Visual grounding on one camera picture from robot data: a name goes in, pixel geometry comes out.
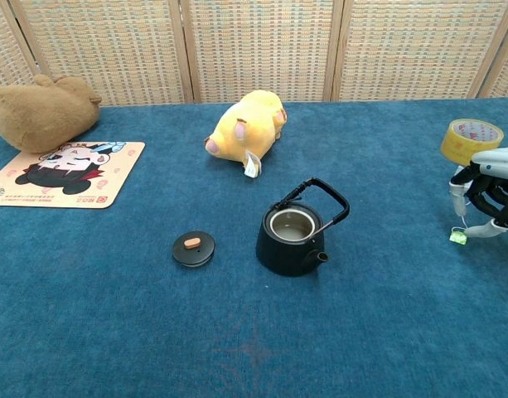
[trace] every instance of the teapot handle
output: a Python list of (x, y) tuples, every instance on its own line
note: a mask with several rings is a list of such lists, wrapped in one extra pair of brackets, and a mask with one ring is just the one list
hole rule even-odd
[(276, 203), (274, 205), (275, 208), (281, 208), (285, 207), (288, 202), (298, 197), (300, 193), (305, 191), (305, 188), (310, 187), (311, 185), (316, 185), (317, 187), (320, 187), (325, 192), (327, 192), (331, 197), (333, 197), (338, 203), (340, 203), (344, 210), (342, 210), (340, 213), (338, 213), (336, 216), (334, 216), (328, 223), (326, 223), (322, 228), (320, 228), (318, 231), (314, 233), (314, 235), (318, 234), (319, 232), (325, 230), (329, 226), (334, 226), (336, 223), (344, 220), (349, 214), (350, 214), (350, 204), (338, 191), (336, 191), (333, 187), (331, 187), (326, 182), (322, 181), (319, 178), (312, 177), (306, 180), (305, 182), (302, 182), (298, 187), (294, 188), (282, 201)]

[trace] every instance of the black teapot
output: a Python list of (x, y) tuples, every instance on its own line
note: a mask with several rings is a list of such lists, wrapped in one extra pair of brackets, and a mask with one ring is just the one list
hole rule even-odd
[[(320, 187), (343, 207), (325, 225), (310, 207), (297, 202), (305, 188)], [(265, 267), (276, 274), (301, 276), (315, 270), (328, 260), (324, 252), (323, 231), (344, 220), (350, 213), (348, 201), (318, 178), (310, 178), (290, 192), (282, 201), (274, 203), (264, 214), (256, 255)]]

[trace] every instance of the blue rug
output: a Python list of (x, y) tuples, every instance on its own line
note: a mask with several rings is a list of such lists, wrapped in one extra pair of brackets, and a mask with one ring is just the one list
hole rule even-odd
[[(439, 151), (460, 118), (508, 146), (508, 99), (285, 104), (256, 179), (204, 150), (228, 106), (103, 108), (79, 140), (146, 144), (111, 207), (0, 207), (0, 397), (508, 397), (508, 233), (448, 240)], [(310, 177), (351, 214), (316, 272), (273, 274), (259, 224)], [(192, 230), (216, 242), (197, 269), (172, 258)]]

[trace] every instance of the black lid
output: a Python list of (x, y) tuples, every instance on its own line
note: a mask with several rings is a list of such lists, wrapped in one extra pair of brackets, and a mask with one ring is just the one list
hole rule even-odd
[(211, 235), (202, 231), (191, 231), (180, 236), (172, 246), (172, 256), (186, 267), (200, 267), (204, 265), (215, 251), (215, 241)]

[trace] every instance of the mouse pad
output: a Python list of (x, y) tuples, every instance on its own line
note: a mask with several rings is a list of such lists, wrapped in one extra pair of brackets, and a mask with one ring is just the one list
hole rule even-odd
[(0, 171), (0, 206), (110, 206), (144, 143), (69, 142), (57, 150), (19, 153)]

